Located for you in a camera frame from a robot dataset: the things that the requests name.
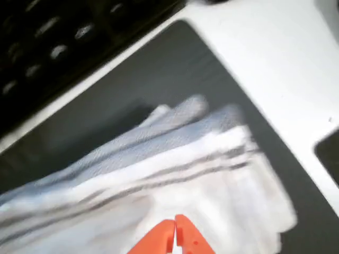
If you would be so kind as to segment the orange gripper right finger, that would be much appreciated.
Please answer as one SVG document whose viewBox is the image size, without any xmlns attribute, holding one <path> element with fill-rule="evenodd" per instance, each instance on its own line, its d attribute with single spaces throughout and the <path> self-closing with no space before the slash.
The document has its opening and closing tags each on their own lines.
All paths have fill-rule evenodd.
<svg viewBox="0 0 339 254">
<path fill-rule="evenodd" d="M 207 240 L 185 215 L 175 216 L 176 244 L 183 254 L 215 254 Z"/>
</svg>

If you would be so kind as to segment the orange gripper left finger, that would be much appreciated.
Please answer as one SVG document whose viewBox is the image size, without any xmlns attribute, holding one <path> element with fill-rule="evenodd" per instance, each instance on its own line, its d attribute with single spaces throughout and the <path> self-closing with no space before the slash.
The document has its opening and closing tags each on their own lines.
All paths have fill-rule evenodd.
<svg viewBox="0 0 339 254">
<path fill-rule="evenodd" d="M 154 226 L 128 254 L 167 254 L 174 245 L 175 221 L 163 220 Z"/>
</svg>

